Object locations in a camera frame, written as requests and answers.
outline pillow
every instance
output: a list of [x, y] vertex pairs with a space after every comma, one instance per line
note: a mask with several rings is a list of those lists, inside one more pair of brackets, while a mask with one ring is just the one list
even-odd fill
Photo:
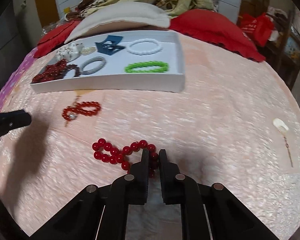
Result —
[[54, 48], [62, 44], [70, 35], [71, 31], [79, 24], [80, 21], [72, 21], [49, 31], [38, 42], [37, 51], [34, 54], [35, 58], [43, 57]]
[[170, 19], [164, 10], [149, 3], [115, 3], [83, 19], [71, 32], [65, 43], [80, 36], [139, 28], [145, 25], [168, 28]]
[[254, 43], [225, 16], [208, 10], [193, 9], [171, 20], [170, 29], [200, 41], [222, 47], [257, 62], [265, 60]]

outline plastic bag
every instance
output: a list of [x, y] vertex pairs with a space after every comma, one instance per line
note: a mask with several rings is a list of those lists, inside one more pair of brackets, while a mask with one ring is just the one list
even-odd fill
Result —
[[264, 47], [271, 35], [274, 24], [265, 13], [257, 18], [252, 17], [249, 14], [244, 14], [242, 16], [240, 28], [255, 44]]

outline red cushion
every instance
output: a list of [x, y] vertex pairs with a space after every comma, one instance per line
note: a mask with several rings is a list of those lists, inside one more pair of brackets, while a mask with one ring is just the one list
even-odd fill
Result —
[[44, 35], [38, 42], [37, 51], [34, 54], [35, 58], [43, 57], [53, 49], [63, 44], [63, 42], [68, 38], [72, 30], [80, 23], [80, 21], [72, 21], [57, 28], [49, 31]]
[[193, 9], [171, 20], [169, 27], [200, 41], [221, 44], [222, 47], [257, 62], [265, 60], [254, 43], [225, 16], [208, 10]]

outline green bracelet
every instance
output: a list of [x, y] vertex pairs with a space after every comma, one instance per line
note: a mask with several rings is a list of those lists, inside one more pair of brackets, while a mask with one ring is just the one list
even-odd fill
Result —
[[[143, 67], [152, 67], [158, 66], [159, 68], [150, 69], [150, 70], [134, 70], [135, 68], [143, 68]], [[124, 68], [126, 73], [163, 73], [169, 70], [168, 63], [162, 61], [147, 61], [147, 62], [137, 62], [129, 64]]]

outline white box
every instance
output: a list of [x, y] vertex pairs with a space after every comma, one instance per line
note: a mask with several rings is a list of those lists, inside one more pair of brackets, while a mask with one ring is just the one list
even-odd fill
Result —
[[[108, 35], [122, 36], [118, 45], [127, 47], [130, 42], [151, 38], [156, 39], [162, 46], [162, 51], [152, 55], [134, 55], [123, 49], [113, 55], [93, 52], [89, 55], [81, 55], [68, 64], [82, 65], [85, 61], [102, 56], [106, 59], [106, 65], [98, 72], [91, 75], [74, 76], [74, 70], [69, 71], [63, 79], [42, 83], [31, 83], [30, 86], [36, 93], [85, 90], [85, 89], [133, 89], [154, 90], [167, 92], [181, 92], [185, 85], [185, 70], [181, 44], [178, 34], [170, 31], [125, 31], [106, 33], [79, 39], [84, 47], [95, 46], [95, 42], [102, 42]], [[156, 44], [144, 42], [133, 46], [134, 50], [149, 50]], [[165, 73], [125, 73], [124, 68], [128, 64], [146, 61], [163, 61], [169, 64], [169, 70]], [[48, 65], [56, 63], [53, 58]], [[100, 62], [87, 65], [84, 70], [94, 68]]]

